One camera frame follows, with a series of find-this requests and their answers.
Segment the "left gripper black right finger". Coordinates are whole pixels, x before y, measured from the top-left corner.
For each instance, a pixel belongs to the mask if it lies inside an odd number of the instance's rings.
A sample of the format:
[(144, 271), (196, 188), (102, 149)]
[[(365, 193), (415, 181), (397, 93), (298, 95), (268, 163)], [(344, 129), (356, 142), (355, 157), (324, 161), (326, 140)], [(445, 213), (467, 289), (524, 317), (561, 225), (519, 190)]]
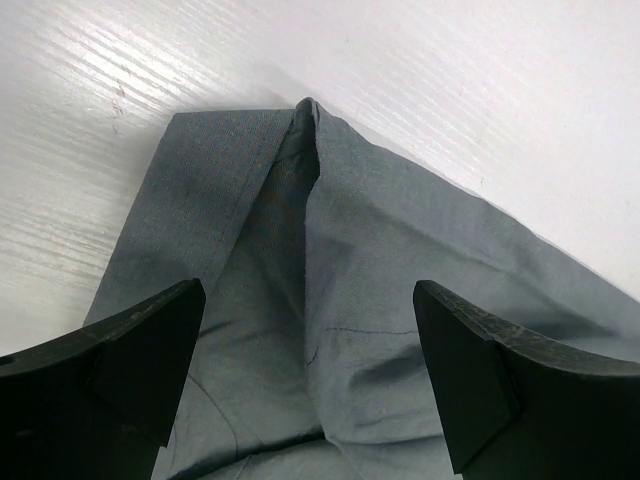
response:
[(466, 479), (635, 479), (639, 366), (415, 285), (419, 337), (453, 470)]

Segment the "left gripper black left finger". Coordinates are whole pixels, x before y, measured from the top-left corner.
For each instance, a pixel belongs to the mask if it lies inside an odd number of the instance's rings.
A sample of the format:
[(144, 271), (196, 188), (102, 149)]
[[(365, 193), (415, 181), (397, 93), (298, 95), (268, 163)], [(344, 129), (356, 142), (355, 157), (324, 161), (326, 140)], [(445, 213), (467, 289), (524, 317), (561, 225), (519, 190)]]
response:
[(167, 446), (206, 296), (181, 281), (1, 359), (4, 479), (148, 479)]

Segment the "grey long sleeve shirt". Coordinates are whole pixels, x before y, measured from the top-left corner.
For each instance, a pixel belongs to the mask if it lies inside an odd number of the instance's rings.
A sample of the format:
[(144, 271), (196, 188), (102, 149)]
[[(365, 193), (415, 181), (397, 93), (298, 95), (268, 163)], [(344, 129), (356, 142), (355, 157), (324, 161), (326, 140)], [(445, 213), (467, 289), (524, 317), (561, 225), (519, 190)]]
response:
[(184, 279), (206, 307), (157, 479), (450, 479), (413, 290), (639, 357), (638, 303), (306, 99), (178, 114), (87, 315)]

